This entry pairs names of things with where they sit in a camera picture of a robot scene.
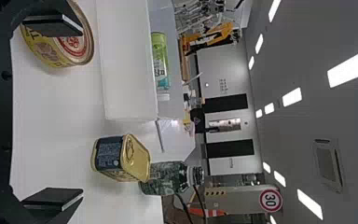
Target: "plastic bottle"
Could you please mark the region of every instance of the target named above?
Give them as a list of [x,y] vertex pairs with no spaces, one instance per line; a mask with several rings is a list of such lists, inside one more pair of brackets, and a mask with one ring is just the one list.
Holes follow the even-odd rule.
[[182,161],[165,161],[152,163],[150,179],[140,182],[141,190],[146,195],[167,196],[183,193],[193,185],[201,185],[204,172],[200,166],[187,166]]
[[167,93],[171,87],[171,74],[168,63],[167,36],[152,33],[153,67],[158,94]]

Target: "red circle sign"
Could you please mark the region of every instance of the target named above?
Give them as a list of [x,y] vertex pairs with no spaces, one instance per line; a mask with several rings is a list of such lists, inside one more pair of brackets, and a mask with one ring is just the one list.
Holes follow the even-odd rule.
[[266,189],[260,194],[260,205],[269,213],[278,212],[282,208],[282,195],[275,189]]

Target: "can lid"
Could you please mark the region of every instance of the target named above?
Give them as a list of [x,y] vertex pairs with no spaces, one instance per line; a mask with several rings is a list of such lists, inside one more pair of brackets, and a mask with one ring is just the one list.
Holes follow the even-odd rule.
[[149,151],[132,134],[126,134],[123,137],[120,161],[125,172],[143,182],[146,182],[149,179]]

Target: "white table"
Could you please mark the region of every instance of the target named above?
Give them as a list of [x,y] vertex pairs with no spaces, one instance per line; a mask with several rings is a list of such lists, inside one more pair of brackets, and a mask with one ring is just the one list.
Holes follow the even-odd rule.
[[[46,187],[83,189],[84,202],[71,223],[163,223],[159,197],[146,197],[137,184],[118,183],[90,168],[94,141],[107,135],[134,133],[153,161],[164,160],[164,155],[153,121],[105,121],[95,1],[77,2],[95,35],[97,51],[90,64],[49,68],[28,49],[19,30],[11,40],[14,152],[10,184],[20,200]],[[111,10],[115,14],[122,9]]]

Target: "ceiling vent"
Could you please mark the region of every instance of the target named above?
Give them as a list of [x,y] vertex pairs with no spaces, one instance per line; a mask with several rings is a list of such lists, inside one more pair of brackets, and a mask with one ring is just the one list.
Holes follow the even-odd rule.
[[337,140],[314,139],[312,147],[322,182],[331,190],[342,193],[344,181]]

